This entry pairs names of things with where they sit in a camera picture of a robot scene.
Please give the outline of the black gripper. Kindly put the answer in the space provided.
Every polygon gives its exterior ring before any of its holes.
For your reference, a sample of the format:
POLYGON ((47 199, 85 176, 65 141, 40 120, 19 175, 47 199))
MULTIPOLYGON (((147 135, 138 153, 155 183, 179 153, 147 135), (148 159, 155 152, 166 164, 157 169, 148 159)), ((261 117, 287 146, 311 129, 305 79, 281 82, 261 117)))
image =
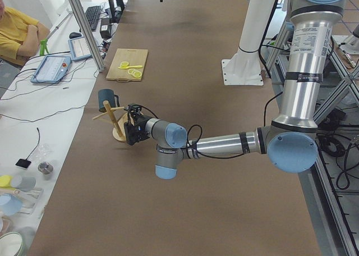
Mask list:
POLYGON ((146 115, 127 115, 127 121, 124 123, 127 144, 134 145, 149 138, 149 133, 145 129, 149 120, 150 117, 146 115))

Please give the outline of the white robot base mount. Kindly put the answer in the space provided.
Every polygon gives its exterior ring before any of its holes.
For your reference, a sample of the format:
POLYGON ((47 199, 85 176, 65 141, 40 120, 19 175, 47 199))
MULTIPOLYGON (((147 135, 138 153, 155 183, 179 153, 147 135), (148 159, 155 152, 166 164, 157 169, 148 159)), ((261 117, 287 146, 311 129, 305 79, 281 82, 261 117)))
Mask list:
POLYGON ((260 46, 278 0, 250 0, 237 52, 222 60, 225 85, 262 86, 260 46))

